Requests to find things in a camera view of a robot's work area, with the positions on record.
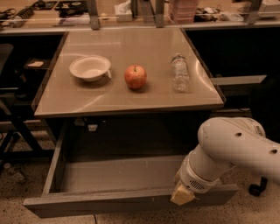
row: speckled floor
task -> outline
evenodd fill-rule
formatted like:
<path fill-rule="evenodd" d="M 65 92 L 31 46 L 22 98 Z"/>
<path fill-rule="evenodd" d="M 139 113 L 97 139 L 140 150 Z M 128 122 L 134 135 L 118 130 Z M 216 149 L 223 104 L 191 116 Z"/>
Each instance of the speckled floor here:
<path fill-rule="evenodd" d="M 52 147 L 44 131 L 33 132 L 39 143 Z M 13 150 L 27 148 L 26 143 L 19 139 Z M 66 218 L 43 219 L 23 207 L 23 201 L 28 197 L 39 197 L 42 193 L 49 161 L 46 158 L 14 163 L 21 167 L 26 175 L 26 183 L 15 183 L 5 171 L 0 174 L 0 223 L 95 223 L 95 217 L 75 216 Z M 96 215 L 97 223 L 280 223 L 280 187 L 269 182 L 267 190 L 257 198 L 248 193 L 249 185 L 258 183 L 260 178 L 251 171 L 235 168 L 222 177 L 227 183 L 235 182 L 240 191 L 224 206 L 206 206 L 197 208 L 181 208 L 177 210 L 143 211 L 137 213 L 114 213 Z"/>

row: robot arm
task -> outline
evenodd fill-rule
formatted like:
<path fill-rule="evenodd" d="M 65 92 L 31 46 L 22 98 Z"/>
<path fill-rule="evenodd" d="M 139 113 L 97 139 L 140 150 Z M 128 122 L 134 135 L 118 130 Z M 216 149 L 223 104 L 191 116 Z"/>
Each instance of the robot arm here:
<path fill-rule="evenodd" d="M 200 126 L 198 139 L 199 145 L 178 171 L 186 189 L 205 193 L 236 166 L 247 167 L 280 185 L 280 144 L 267 139 L 255 120 L 212 118 Z"/>

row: bowl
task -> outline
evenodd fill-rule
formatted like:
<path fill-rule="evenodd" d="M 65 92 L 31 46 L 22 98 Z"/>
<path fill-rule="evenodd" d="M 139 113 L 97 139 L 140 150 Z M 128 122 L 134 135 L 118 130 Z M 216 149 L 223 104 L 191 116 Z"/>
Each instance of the bowl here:
<path fill-rule="evenodd" d="M 73 76 L 84 81 L 98 81 L 110 69 L 111 63 L 108 59 L 98 56 L 85 56 L 73 61 L 69 67 Z"/>

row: apple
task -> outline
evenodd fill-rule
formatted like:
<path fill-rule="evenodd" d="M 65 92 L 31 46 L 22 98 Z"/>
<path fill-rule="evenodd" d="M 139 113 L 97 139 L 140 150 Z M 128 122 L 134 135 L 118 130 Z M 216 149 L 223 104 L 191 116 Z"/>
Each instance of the apple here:
<path fill-rule="evenodd" d="M 124 71 L 124 79 L 129 88 L 139 89 L 145 85 L 147 73 L 142 66 L 131 65 Z"/>

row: counter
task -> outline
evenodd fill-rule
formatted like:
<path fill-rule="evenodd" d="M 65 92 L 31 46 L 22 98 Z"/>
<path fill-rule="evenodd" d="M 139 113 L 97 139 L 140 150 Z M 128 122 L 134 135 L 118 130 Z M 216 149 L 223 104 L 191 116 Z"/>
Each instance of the counter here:
<path fill-rule="evenodd" d="M 187 93 L 172 88 L 171 59 L 186 56 L 191 85 Z M 70 74 L 69 66 L 84 55 L 111 62 L 111 79 L 88 83 Z M 138 64 L 147 84 L 133 91 L 123 73 Z M 223 100 L 179 28 L 70 31 L 58 57 L 36 117 L 95 116 L 147 111 L 215 109 Z"/>

